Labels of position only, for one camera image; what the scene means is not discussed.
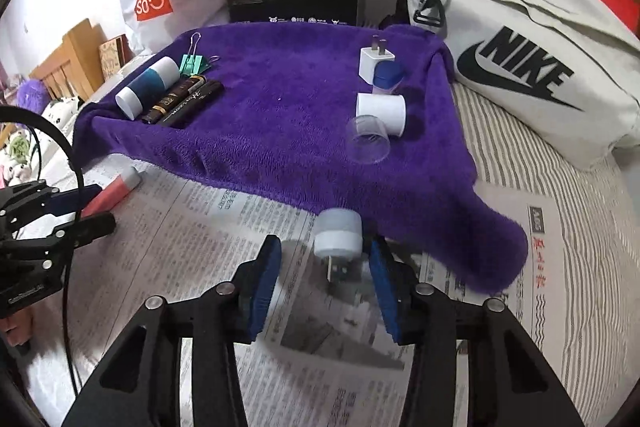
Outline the person left hand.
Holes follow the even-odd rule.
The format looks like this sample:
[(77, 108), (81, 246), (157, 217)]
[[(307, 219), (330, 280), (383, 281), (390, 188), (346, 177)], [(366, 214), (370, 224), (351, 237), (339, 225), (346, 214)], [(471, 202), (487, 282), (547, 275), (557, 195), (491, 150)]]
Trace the person left hand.
[(21, 346), (32, 338), (34, 314), (27, 307), (0, 320), (0, 329), (11, 347)]

